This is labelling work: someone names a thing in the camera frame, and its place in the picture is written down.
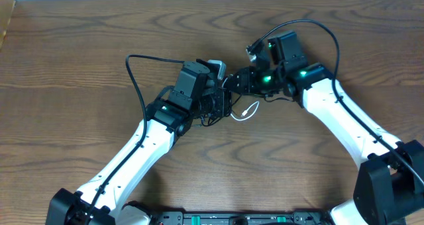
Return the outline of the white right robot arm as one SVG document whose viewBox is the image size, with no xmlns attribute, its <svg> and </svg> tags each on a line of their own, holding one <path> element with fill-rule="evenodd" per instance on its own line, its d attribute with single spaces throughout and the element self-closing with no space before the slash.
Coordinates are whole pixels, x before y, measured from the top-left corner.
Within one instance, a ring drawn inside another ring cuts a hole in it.
<svg viewBox="0 0 424 225">
<path fill-rule="evenodd" d="M 358 168 L 353 197 L 332 208 L 333 224 L 392 224 L 423 209 L 423 146 L 404 143 L 376 124 L 320 63 L 246 67 L 224 80 L 240 95 L 283 91 L 318 118 Z"/>
</svg>

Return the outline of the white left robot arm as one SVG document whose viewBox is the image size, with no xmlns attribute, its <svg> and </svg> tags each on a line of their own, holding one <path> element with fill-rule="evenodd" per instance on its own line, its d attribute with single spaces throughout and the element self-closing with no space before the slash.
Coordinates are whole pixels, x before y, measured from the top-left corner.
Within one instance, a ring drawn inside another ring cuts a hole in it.
<svg viewBox="0 0 424 225">
<path fill-rule="evenodd" d="M 145 108 L 145 117 L 118 154 L 72 193 L 60 189 L 51 199 L 47 224 L 149 224 L 147 212 L 126 201 L 148 170 L 167 154 L 193 120 L 225 116 L 231 93 L 208 89 L 198 98 L 165 87 Z"/>
</svg>

